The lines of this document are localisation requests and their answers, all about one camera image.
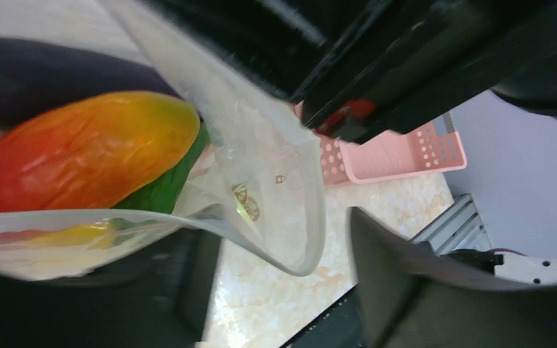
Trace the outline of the clear zip top bag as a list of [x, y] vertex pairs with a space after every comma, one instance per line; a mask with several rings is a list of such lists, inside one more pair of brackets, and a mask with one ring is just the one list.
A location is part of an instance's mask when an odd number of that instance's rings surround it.
[[[124, 209], [0, 212], [0, 274], [24, 281], [76, 277], [181, 229], [223, 237], [294, 276], [319, 263], [326, 234], [319, 141], [289, 108], [149, 7], [151, 1], [0, 1], [0, 38], [126, 59], [154, 69], [193, 106], [210, 143], [171, 214]], [[237, 202], [254, 199], [257, 222]], [[43, 231], [110, 222], [108, 249], [36, 247]]]

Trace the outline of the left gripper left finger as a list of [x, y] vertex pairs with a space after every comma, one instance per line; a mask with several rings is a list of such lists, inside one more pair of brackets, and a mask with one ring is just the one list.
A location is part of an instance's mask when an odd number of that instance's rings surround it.
[[84, 276], [0, 275], [0, 347], [193, 347], [220, 243], [183, 229]]

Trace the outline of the yellow lemon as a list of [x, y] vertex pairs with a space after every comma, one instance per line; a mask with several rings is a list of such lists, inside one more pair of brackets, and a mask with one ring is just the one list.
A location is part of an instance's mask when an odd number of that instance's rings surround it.
[[107, 221], [75, 225], [59, 231], [43, 231], [27, 240], [34, 247], [86, 247], [108, 249], [115, 240], [115, 228]]

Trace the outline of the red pepper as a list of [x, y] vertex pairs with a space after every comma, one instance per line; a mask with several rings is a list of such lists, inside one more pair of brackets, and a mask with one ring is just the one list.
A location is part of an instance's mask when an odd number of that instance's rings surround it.
[[40, 114], [0, 138], [0, 212], [114, 207], [175, 167], [200, 127], [193, 106], [148, 91]]

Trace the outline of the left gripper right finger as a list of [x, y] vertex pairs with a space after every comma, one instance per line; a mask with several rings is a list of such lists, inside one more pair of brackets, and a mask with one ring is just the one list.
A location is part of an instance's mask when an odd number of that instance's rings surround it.
[[371, 347], [557, 347], [557, 285], [498, 278], [348, 214]]

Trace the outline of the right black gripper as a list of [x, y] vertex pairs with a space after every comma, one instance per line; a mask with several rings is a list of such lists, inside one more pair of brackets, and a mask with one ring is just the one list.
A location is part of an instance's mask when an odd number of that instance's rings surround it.
[[557, 1], [151, 1], [302, 124], [363, 144], [483, 91], [557, 120]]

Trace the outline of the purple eggplant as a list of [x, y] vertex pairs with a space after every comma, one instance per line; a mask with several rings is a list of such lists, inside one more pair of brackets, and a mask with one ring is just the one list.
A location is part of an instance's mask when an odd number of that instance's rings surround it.
[[115, 91], [175, 91], [151, 67], [51, 43], [0, 38], [0, 130]]

